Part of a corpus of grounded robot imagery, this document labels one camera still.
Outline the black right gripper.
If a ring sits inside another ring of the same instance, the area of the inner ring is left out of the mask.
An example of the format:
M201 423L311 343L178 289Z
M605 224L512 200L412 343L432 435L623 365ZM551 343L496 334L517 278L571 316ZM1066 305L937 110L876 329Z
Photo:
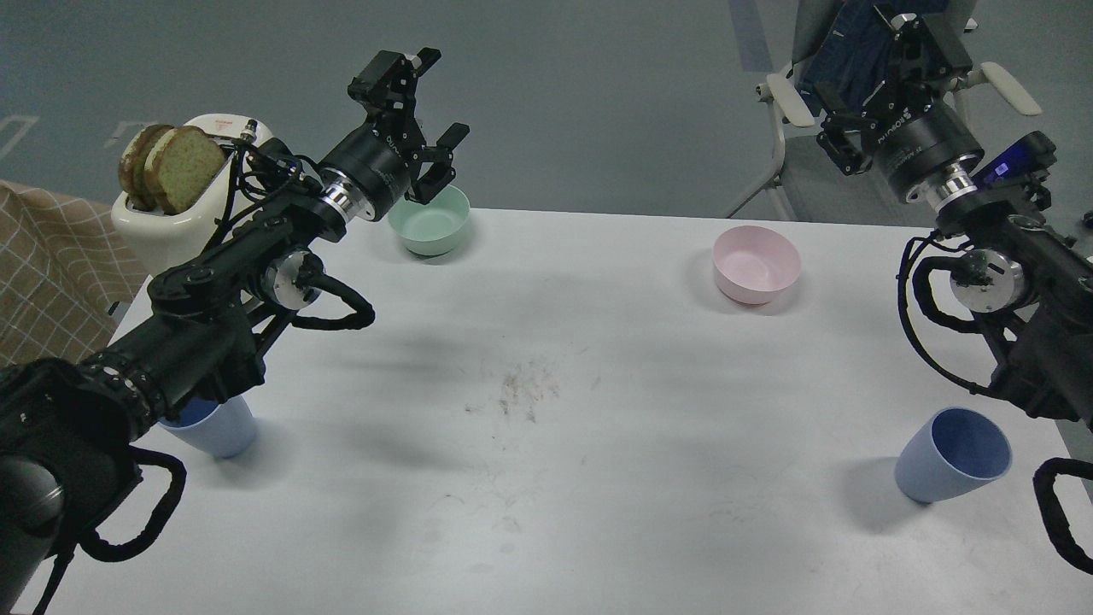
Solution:
M834 83L816 83L825 115L816 144L844 176L869 172L874 161L900 202L912 202L950 165L972 172L983 159L979 140L942 97L967 76L973 60L961 29L942 13L890 4L874 12L891 43L867 113L850 110Z

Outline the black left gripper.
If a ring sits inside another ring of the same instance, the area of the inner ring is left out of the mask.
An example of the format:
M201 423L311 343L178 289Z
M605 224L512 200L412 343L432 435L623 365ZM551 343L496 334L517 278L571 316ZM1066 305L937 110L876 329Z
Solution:
M320 200L346 223L379 221L400 199L428 205L456 178L454 151L469 126L453 122L428 145L415 120L418 81L439 61L437 48L381 50L348 83L365 120L319 163Z

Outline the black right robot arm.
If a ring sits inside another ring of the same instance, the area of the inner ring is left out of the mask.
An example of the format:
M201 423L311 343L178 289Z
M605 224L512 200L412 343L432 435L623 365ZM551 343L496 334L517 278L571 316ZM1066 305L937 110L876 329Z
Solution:
M1043 217L1055 145L1030 132L991 162L947 94L989 82L1012 108L1037 105L999 67L974 67L959 31L917 1L854 1L836 16L803 87L822 109L816 143L844 175L878 170L900 202L925 202L932 233L909 240L897 310L912 347L971 394L1033 418L1090 424L1090 261ZM980 335L988 385L922 346L909 301L936 326Z

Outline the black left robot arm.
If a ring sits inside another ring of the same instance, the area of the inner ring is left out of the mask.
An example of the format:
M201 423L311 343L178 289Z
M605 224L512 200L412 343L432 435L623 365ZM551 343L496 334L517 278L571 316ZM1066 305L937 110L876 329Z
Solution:
M379 221L399 199L426 205L453 182L453 152L469 133L454 122L427 143L415 120L418 81L436 48L381 51L348 86L365 120L324 159L293 155L277 138L233 143L225 199L265 194L226 215L202 252L153 277L151 316L83 360L43 358L3 369L3 612L43 561L46 611L75 549L104 563L148 549L181 499L186 468L136 447L192 398L230 401L265 381L265 355L289 327L362 330L374 307L324 272L312 252L348 223Z

